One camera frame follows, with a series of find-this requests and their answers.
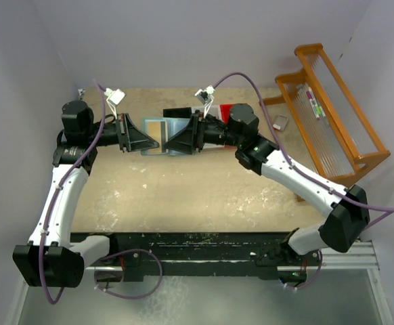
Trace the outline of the gold credit card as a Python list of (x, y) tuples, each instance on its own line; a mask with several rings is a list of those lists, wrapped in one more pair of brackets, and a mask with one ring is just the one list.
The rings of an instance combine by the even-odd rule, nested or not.
[(157, 148), (147, 150), (147, 155), (161, 155), (166, 154), (165, 142), (168, 138), (168, 129), (166, 121), (146, 121), (147, 134), (158, 142)]

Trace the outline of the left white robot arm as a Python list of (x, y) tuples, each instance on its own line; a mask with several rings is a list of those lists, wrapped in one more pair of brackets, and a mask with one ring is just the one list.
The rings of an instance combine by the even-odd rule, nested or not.
[(14, 248), (12, 258), (29, 286), (75, 288), (85, 269), (96, 261), (115, 264), (120, 256), (113, 235), (88, 235), (71, 243), (71, 227), (81, 192), (91, 174), (99, 146), (118, 146), (122, 152), (157, 148), (159, 143), (140, 131), (128, 114), (112, 122), (94, 121), (82, 100), (62, 107), (63, 130), (53, 153), (51, 187), (26, 244)]

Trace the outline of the green leather card holder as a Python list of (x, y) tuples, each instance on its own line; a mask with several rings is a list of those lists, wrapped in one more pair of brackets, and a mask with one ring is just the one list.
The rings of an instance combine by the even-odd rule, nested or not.
[(167, 150), (165, 144), (176, 134), (184, 129), (189, 123), (188, 118), (143, 118), (142, 130), (152, 139), (156, 140), (159, 147), (142, 150), (142, 156), (183, 156), (183, 153), (175, 150)]

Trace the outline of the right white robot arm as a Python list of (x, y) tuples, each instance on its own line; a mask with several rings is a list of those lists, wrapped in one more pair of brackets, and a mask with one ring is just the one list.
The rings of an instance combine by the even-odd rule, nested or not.
[(205, 144), (235, 147), (235, 157), (245, 169), (282, 184), (325, 218), (323, 223), (288, 235), (281, 255), (289, 265), (322, 248), (346, 253), (370, 221), (364, 189), (357, 185), (346, 188), (284, 156), (278, 145), (259, 133), (259, 118), (248, 104), (233, 105), (225, 123), (195, 112), (165, 147), (193, 154)]

